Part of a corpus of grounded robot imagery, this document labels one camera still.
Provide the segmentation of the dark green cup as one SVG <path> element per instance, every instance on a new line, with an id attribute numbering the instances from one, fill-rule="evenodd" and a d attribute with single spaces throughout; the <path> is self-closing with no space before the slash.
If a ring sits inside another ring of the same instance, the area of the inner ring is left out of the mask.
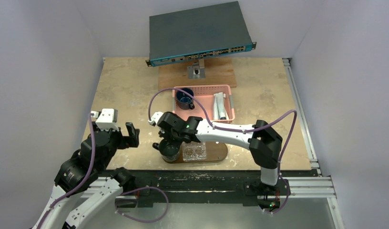
<path id="1" fill-rule="evenodd" d="M 159 143 L 153 143 L 152 147 L 160 152 L 164 161 L 174 162 L 180 156 L 181 144 L 181 141 L 162 139 Z"/>

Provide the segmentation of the blue cup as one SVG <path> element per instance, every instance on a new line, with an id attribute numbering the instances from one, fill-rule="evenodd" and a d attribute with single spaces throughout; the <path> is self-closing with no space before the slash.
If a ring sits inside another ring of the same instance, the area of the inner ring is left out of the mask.
<path id="1" fill-rule="evenodd" d="M 189 88 L 181 88 L 182 91 L 177 91 L 175 94 L 175 99 L 179 108 L 183 110 L 193 110 L 195 105 L 191 96 L 194 95 L 194 92 Z"/>

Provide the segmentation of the clear acrylic holder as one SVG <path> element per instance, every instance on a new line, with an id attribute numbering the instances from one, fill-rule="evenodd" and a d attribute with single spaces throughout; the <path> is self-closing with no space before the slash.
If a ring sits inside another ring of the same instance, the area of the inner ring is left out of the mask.
<path id="1" fill-rule="evenodd" d="M 182 143 L 181 149 L 183 161 L 185 162 L 201 161 L 207 158 L 205 142 Z"/>

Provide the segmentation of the pink plastic basket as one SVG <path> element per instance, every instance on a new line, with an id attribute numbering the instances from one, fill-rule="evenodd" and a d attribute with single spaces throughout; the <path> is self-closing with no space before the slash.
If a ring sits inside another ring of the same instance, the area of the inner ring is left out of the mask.
<path id="1" fill-rule="evenodd" d="M 227 84 L 218 84 L 218 85 L 195 85 L 187 86 L 194 92 L 194 98 L 197 99 L 201 105 L 205 108 L 207 114 L 211 121 L 222 122 L 222 123 L 231 123 L 235 119 L 235 110 L 232 99 L 231 87 Z M 214 119 L 214 94 L 222 92 L 225 95 L 223 100 L 224 107 L 227 113 L 227 118 L 225 120 L 216 120 Z M 186 120 L 189 116 L 198 116 L 205 118 L 205 114 L 200 106 L 195 103 L 195 109 L 193 110 L 184 110 L 178 106 L 178 101 L 176 99 L 177 91 L 172 92 L 173 98 L 173 109 L 172 112 L 180 116 L 182 119 Z"/>

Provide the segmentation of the oval wooden tray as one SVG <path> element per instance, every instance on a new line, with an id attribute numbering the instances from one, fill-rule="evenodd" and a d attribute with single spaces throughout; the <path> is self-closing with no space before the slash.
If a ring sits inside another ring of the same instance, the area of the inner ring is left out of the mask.
<path id="1" fill-rule="evenodd" d="M 205 160 L 190 161 L 190 162 L 183 161 L 182 149 L 180 146 L 180 156 L 179 156 L 178 160 L 176 160 L 174 162 L 168 162 L 168 163 L 170 163 L 170 164 L 183 164 L 183 163 L 219 162 L 227 157 L 228 148 L 227 148 L 226 144 L 218 143 L 218 142 L 205 142 L 205 144 L 206 144 L 206 151 L 207 151 L 207 158 Z"/>

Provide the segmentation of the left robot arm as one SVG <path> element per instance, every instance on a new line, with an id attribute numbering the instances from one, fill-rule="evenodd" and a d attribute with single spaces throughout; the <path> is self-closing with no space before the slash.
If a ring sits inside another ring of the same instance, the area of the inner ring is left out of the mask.
<path id="1" fill-rule="evenodd" d="M 90 123 L 91 134 L 71 158 L 65 161 L 54 180 L 50 199 L 34 225 L 35 229 L 81 229 L 109 202 L 129 195 L 137 187 L 135 176 L 120 167 L 105 183 L 79 206 L 76 203 L 89 186 L 105 171 L 118 149 L 139 146 L 140 130 L 127 122 L 128 136 L 121 131 L 100 130 Z"/>

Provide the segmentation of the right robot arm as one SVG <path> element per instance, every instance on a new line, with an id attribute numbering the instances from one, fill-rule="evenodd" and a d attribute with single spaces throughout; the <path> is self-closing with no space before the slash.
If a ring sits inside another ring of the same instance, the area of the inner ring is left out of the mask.
<path id="1" fill-rule="evenodd" d="M 184 120 L 172 112 L 155 112 L 148 122 L 151 126 L 159 127 L 160 137 L 168 143 L 219 142 L 250 151 L 254 162 L 260 166 L 261 190 L 272 194 L 278 189 L 278 162 L 283 138 L 266 121 L 257 120 L 253 125 L 232 125 L 209 122 L 198 116 Z"/>

